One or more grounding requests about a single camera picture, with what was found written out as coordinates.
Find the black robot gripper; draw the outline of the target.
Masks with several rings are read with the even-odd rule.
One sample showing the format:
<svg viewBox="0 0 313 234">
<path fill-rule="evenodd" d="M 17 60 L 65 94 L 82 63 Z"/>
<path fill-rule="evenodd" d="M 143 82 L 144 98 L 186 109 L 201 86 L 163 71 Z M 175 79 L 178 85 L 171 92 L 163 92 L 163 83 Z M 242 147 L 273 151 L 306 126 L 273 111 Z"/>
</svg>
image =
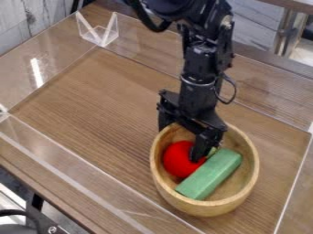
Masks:
<svg viewBox="0 0 313 234">
<path fill-rule="evenodd" d="M 221 84 L 222 76 L 195 80 L 191 76 L 182 75 L 179 92 L 159 91 L 160 100 L 156 104 L 159 130 L 175 122 L 195 135 L 190 152 L 194 163 L 219 146 L 223 133 L 227 131 L 226 123 L 215 112 L 217 104 L 222 101 Z"/>
</svg>

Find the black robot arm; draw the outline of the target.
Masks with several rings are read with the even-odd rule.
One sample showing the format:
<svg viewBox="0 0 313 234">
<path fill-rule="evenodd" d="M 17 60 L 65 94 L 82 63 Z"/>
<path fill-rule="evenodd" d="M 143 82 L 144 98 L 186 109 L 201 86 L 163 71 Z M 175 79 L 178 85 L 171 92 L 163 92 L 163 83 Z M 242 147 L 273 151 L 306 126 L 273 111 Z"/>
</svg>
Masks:
<svg viewBox="0 0 313 234">
<path fill-rule="evenodd" d="M 227 125 L 215 112 L 222 83 L 235 57 L 233 8 L 227 0 L 123 0 L 150 31 L 162 33 L 178 25 L 182 38 L 183 67 L 180 88 L 159 92 L 159 127 L 178 123 L 195 135 L 189 159 L 194 162 L 219 146 Z"/>
</svg>

